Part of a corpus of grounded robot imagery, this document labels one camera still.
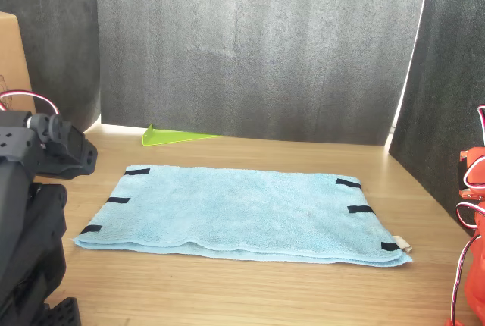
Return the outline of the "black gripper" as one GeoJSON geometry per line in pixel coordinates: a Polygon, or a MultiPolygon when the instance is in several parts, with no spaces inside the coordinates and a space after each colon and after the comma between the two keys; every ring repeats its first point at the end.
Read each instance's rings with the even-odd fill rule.
{"type": "Polygon", "coordinates": [[[71,180],[94,172],[98,155],[96,147],[60,114],[35,114],[28,127],[40,140],[38,174],[71,180]]]}

